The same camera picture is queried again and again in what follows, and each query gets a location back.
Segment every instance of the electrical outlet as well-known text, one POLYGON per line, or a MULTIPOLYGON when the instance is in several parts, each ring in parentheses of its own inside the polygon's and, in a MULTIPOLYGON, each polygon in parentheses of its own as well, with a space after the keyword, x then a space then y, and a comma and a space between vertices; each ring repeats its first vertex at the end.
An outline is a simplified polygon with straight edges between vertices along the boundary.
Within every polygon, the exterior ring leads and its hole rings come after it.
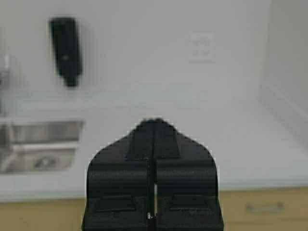
POLYGON ((215 61, 215 33, 213 31, 192 32, 189 37, 189 62, 215 61))

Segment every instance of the cabinet door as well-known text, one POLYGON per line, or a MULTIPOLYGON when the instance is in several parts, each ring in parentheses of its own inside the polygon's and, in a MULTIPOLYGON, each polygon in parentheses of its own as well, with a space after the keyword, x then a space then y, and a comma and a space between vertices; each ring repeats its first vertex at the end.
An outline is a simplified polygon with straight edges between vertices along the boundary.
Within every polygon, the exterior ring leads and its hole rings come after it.
POLYGON ((84 206, 84 200, 0 204, 0 229, 78 231, 84 206))
POLYGON ((307 188, 222 192, 219 201, 226 223, 308 219, 307 188))
POLYGON ((225 231, 308 231, 308 220, 267 224, 226 224, 225 231))

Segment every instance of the wall-mounted dispenser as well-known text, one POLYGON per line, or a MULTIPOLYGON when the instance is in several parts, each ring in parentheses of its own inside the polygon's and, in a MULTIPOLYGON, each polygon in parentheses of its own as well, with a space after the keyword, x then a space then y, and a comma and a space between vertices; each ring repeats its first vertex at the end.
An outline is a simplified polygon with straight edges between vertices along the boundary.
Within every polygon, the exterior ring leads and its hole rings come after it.
POLYGON ((75 87, 82 73, 77 23, 71 17, 56 17, 50 28, 58 73, 67 87, 75 87))
POLYGON ((11 74, 11 57, 8 54, 0 54, 0 116, 6 116, 4 97, 2 90, 9 85, 9 77, 11 74))

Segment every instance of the black soap dispenser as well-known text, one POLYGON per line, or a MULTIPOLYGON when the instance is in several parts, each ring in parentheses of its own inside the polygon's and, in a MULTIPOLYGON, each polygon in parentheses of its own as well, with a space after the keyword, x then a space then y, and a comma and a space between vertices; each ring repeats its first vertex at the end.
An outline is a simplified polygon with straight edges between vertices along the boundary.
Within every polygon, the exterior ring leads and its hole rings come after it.
POLYGON ((56 17, 50 20, 50 29, 58 73, 67 87, 76 87, 82 74, 77 23, 72 17, 56 17))

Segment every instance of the sink basin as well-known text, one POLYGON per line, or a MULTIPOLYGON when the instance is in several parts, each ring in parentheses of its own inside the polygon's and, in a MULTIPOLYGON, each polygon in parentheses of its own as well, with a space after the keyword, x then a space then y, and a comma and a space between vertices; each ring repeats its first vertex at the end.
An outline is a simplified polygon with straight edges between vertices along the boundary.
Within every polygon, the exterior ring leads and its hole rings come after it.
POLYGON ((68 168, 82 127, 82 121, 0 125, 0 173, 68 168))

